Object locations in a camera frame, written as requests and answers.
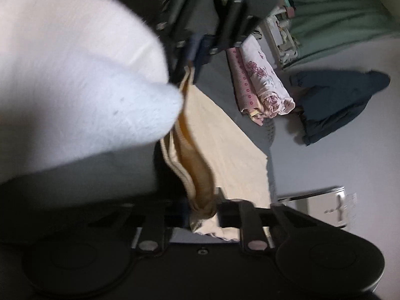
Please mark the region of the beige cloth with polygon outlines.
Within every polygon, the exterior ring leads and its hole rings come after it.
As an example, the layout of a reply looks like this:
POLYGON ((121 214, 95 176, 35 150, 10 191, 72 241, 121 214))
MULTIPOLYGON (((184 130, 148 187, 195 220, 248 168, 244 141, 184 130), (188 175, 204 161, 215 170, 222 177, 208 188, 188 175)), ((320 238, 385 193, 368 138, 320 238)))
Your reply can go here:
POLYGON ((190 206, 192 232, 223 241, 238 241, 239 230, 221 227, 220 201, 271 204, 268 159, 234 121, 199 88, 195 69, 185 68, 179 90, 181 113, 160 141, 166 165, 182 182, 190 206))

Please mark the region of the pink patterned folded towel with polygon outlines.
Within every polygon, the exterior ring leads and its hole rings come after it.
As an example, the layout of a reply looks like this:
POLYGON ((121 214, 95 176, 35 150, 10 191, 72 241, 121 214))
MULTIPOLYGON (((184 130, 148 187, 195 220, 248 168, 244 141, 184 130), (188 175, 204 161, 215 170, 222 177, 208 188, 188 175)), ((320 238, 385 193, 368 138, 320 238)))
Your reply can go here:
POLYGON ((226 57, 232 77, 236 104, 240 113, 249 117, 255 124, 263 126, 264 109, 255 93, 239 49, 227 49, 226 57))

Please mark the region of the white floral folded cloth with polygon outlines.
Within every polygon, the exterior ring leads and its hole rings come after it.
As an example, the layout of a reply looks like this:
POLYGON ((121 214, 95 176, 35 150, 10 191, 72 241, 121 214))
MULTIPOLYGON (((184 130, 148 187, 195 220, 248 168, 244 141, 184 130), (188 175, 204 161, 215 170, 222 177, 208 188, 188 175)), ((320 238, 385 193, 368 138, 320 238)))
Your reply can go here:
POLYGON ((251 34, 239 51, 263 113, 271 119, 293 111, 296 104, 269 64, 257 39, 251 34))

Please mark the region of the green curtain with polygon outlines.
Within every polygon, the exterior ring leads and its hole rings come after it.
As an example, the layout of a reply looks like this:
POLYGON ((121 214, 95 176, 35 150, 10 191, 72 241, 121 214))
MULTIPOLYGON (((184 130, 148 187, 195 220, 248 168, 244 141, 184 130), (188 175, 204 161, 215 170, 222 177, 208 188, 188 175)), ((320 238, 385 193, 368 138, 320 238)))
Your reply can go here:
POLYGON ((379 0, 291 0, 289 33, 296 57, 290 69, 351 45, 399 35, 399 24, 379 0))

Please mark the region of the white garment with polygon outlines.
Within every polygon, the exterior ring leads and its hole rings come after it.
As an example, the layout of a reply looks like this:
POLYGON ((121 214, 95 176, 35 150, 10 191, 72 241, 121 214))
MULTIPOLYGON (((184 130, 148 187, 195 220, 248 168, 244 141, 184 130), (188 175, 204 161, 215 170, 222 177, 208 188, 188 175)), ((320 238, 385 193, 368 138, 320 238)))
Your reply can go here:
POLYGON ((117 0, 1 0, 1 181, 156 142, 183 97, 117 0))

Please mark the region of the dark teal hanging jacket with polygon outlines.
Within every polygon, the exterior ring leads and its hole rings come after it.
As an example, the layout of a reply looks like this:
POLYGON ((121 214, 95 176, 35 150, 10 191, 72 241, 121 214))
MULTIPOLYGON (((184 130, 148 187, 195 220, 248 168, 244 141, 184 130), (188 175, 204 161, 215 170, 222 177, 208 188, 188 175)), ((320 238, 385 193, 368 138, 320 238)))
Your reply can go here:
POLYGON ((389 86, 391 78, 375 70, 305 70, 291 75, 289 82, 303 90, 297 106, 304 129, 302 141, 309 146, 359 116, 372 96, 389 86))

